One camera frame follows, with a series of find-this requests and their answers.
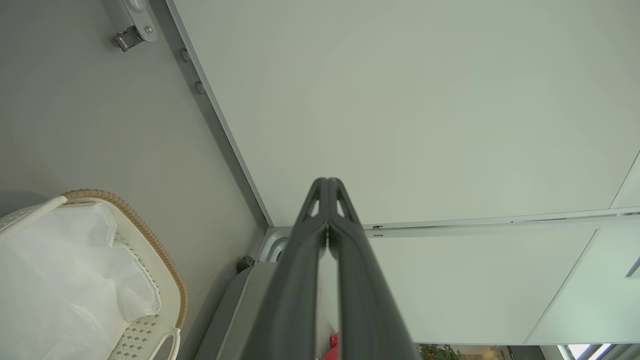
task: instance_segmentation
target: caster wheel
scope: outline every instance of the caster wheel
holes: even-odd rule
[[[255,264],[255,260],[253,260],[251,256],[243,256],[242,259],[238,261],[238,264],[236,264],[236,270],[240,274],[242,271],[250,268],[254,264]]]

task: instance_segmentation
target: red cloth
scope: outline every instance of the red cloth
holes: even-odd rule
[[[338,334],[331,336],[331,350],[326,353],[322,360],[338,360]]]

